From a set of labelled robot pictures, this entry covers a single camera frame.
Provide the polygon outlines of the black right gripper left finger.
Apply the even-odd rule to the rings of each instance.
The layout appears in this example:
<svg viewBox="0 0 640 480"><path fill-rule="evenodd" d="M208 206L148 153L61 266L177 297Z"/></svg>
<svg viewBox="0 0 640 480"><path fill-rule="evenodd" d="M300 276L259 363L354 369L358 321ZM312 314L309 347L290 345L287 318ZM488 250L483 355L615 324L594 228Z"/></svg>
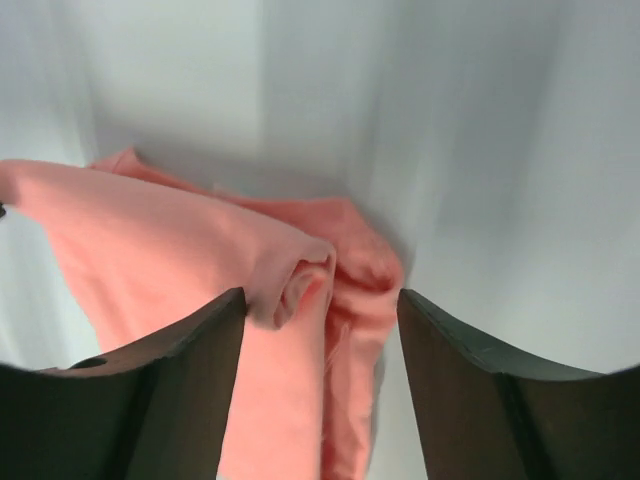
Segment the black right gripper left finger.
<svg viewBox="0 0 640 480"><path fill-rule="evenodd" d="M1 369L5 479L213 479L246 316L231 289L68 369Z"/></svg>

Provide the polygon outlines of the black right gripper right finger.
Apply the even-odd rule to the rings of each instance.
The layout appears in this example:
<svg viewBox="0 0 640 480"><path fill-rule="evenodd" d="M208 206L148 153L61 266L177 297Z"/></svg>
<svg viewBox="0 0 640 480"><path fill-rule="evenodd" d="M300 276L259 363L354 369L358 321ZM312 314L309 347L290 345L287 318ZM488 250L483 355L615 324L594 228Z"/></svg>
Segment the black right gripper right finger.
<svg viewBox="0 0 640 480"><path fill-rule="evenodd" d="M419 293L398 326L431 479L635 479L639 370L603 374L544 359Z"/></svg>

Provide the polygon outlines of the pink t shirt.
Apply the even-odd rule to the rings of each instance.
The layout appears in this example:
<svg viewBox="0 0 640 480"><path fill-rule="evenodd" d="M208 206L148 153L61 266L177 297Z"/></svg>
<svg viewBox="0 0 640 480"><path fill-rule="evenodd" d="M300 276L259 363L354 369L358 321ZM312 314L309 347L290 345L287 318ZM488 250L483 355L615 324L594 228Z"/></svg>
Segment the pink t shirt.
<svg viewBox="0 0 640 480"><path fill-rule="evenodd" d="M86 168L5 160L1 200L45 229L104 350L244 290L224 478L366 476L374 368L404 274L349 200L206 191L133 150Z"/></svg>

